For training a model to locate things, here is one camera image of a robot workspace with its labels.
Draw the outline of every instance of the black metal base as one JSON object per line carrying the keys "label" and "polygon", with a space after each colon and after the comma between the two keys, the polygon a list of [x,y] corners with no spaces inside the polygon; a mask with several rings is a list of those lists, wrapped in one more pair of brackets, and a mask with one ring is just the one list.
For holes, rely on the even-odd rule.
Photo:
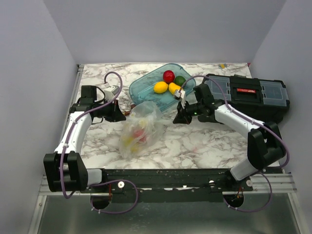
{"label": "black metal base", "polygon": [[[225,172],[228,169],[125,169],[102,170],[106,181],[126,179],[133,182],[139,190],[138,202],[223,202],[222,192],[235,191],[242,187],[252,191],[246,180],[229,186]],[[109,186],[94,187],[83,193],[108,193]],[[113,203],[131,203],[136,198],[132,185],[125,183],[120,189],[117,183],[111,187]]]}

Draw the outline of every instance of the white marble countertop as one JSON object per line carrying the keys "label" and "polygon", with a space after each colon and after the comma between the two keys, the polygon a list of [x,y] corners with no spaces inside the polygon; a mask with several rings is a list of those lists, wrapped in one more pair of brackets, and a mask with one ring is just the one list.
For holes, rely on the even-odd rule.
{"label": "white marble countertop", "polygon": [[[104,75],[109,71],[119,73],[124,82],[119,105],[122,111],[130,110],[130,84],[164,64],[92,64],[85,65],[81,85],[103,87]],[[180,64],[190,75],[231,76],[234,74],[251,78],[247,64],[228,64],[220,69],[218,64]],[[108,77],[110,85],[117,85],[118,79]],[[187,100],[193,100],[190,94]],[[164,112],[164,118],[173,120],[176,106]],[[177,169],[177,168],[230,168],[246,156],[246,140],[229,127],[217,123],[200,123],[196,118],[190,125],[172,124],[168,121],[160,141],[132,158],[123,158],[119,153],[118,141],[123,123],[92,125],[86,133],[81,157],[86,168],[107,169]]]}

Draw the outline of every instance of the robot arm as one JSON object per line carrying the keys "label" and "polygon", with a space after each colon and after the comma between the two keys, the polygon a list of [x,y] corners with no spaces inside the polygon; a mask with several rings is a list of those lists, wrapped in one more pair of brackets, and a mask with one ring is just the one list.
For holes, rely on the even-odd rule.
{"label": "robot arm", "polygon": [[[111,87],[106,84],[103,91],[105,94],[105,99],[103,102],[109,102],[115,96],[118,89],[119,87],[117,86]],[[54,150],[54,153],[46,154],[44,157],[43,164],[47,175],[49,188],[52,192],[61,191],[59,175],[60,156],[62,154],[68,133],[72,127],[72,123],[76,121],[76,119],[83,113],[104,104],[101,104],[101,101],[96,101],[96,99],[96,86],[83,85],[81,87],[81,97],[79,102],[73,104],[69,110],[69,123],[63,139],[61,140],[58,147]],[[64,155],[64,163],[68,165],[67,168],[63,168],[64,184],[66,186],[66,190],[68,191],[83,191],[87,186],[91,184],[97,184],[102,181],[102,170],[86,169],[80,157],[83,140],[87,130],[94,120],[94,117],[104,118],[109,122],[126,120],[126,117],[119,109],[118,101],[115,100],[103,108],[82,116],[74,125]]]}
{"label": "robot arm", "polygon": [[[226,173],[229,184],[241,181],[285,156],[285,149],[281,143],[258,126],[263,125],[281,137],[276,123],[264,123],[252,119],[231,106],[232,110],[230,110],[224,104],[224,101],[214,100],[209,86],[206,84],[195,87],[194,93],[197,99],[197,103],[195,104],[189,104],[185,101],[183,91],[181,94],[178,94],[178,92],[175,93],[175,96],[182,100],[178,104],[178,113],[174,119],[174,123],[190,124],[192,116],[198,116],[198,120],[201,122],[226,124],[239,132],[247,140],[247,157]],[[252,119],[252,123],[234,114],[233,110],[244,117]]]}

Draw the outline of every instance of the gray wall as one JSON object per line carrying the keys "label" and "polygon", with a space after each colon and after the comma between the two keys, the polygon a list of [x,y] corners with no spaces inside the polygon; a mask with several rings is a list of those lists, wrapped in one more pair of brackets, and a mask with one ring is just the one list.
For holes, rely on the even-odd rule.
{"label": "gray wall", "polygon": [[41,0],[2,1],[0,34],[0,233],[25,234],[77,67]]}
{"label": "gray wall", "polygon": [[73,57],[250,62],[285,0],[44,0]]}
{"label": "gray wall", "polygon": [[251,64],[253,77],[286,83],[291,108],[281,134],[291,151],[292,171],[312,231],[312,1],[287,0]]}

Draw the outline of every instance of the translucent blue tray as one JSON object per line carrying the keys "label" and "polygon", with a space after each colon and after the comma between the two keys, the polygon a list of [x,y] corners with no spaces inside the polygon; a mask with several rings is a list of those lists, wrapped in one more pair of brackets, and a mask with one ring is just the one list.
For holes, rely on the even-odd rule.
{"label": "translucent blue tray", "polygon": [[[153,101],[159,107],[159,109],[163,112],[170,106],[177,104],[177,100],[174,96],[167,90],[163,94],[156,94],[154,92],[154,85],[163,81],[162,75],[165,71],[171,70],[174,72],[175,76],[183,76],[185,79],[191,77],[183,67],[175,63],[168,63],[163,65],[162,67],[153,70],[152,72],[142,76],[141,78],[134,81],[129,87],[129,93],[132,101],[135,105],[139,105],[144,101]],[[195,80],[192,79],[187,82],[186,86],[183,88],[186,95],[190,94],[195,87]]]}

